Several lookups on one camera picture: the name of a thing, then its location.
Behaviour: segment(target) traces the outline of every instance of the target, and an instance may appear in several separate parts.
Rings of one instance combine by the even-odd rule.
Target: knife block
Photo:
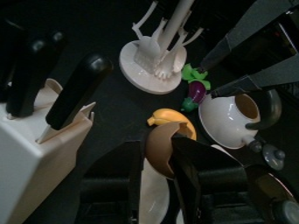
[[[60,91],[60,84],[47,80],[34,114],[26,118],[8,119],[6,104],[0,104],[0,224],[24,222],[75,167],[76,152],[92,126],[90,111],[95,103],[84,107],[56,136],[36,143]]]

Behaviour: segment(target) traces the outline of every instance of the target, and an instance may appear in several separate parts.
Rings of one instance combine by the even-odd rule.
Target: utensil holder
[[[76,165],[76,152],[92,126],[90,111],[95,104],[79,112],[76,122],[56,136],[36,143],[62,90],[55,80],[47,83],[31,116],[8,119],[6,104],[0,104],[0,224],[23,223],[43,203]]]
[[[172,72],[172,75],[166,79],[158,77],[155,74],[156,66],[163,61],[164,55],[168,53],[167,48],[175,38],[175,34],[180,29],[183,20],[188,15],[190,8],[192,7],[194,0],[182,0],[175,8],[172,17],[159,35],[159,39],[154,37],[143,36],[142,39],[135,40],[126,44],[119,56],[119,65],[122,72],[128,81],[143,91],[155,95],[164,95],[171,93],[182,82],[182,71]],[[142,36],[140,31],[135,29],[135,32]],[[142,41],[146,41],[147,47],[139,51],[140,46],[144,46]],[[158,54],[150,55],[154,50],[151,43],[156,42]]]

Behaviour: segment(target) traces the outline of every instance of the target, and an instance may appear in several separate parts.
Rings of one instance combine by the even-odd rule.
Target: purple eggplant
[[[191,112],[195,110],[207,94],[207,89],[199,80],[195,80],[190,83],[190,93],[188,97],[184,98],[182,103],[182,111]]]

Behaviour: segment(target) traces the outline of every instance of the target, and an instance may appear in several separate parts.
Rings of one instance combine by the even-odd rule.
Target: handle
[[[0,101],[4,102],[15,62],[20,54],[20,49],[26,45],[27,30],[7,19],[2,20],[0,30]]]
[[[52,46],[54,55],[52,55],[52,59],[48,61],[47,65],[46,65],[47,68],[44,68],[46,71],[44,71],[44,76],[43,76],[43,80],[42,80],[42,88],[44,87],[46,81],[51,75],[51,71],[55,68],[55,66],[58,65],[58,62],[59,62],[59,59],[62,56],[62,52],[70,42],[66,34],[62,31],[52,31],[47,35],[47,39],[50,40],[50,43]]]
[[[267,115],[262,118],[261,122],[247,123],[246,127],[248,130],[267,129],[277,123],[282,115],[282,101],[278,92],[271,89],[266,91],[266,95],[270,102],[270,110],[267,111]]]
[[[46,121],[55,130],[71,124],[99,83],[112,70],[112,62],[100,53],[90,53],[83,58],[46,116]]]
[[[27,44],[16,61],[6,105],[6,110],[12,116],[26,117],[34,113],[34,102],[44,76],[54,69],[56,61],[55,49],[46,38]]]

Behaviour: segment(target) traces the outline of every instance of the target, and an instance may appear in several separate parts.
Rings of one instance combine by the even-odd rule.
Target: saucer
[[[160,224],[170,205],[170,190],[166,177],[159,174],[147,159],[142,173],[139,224]]]

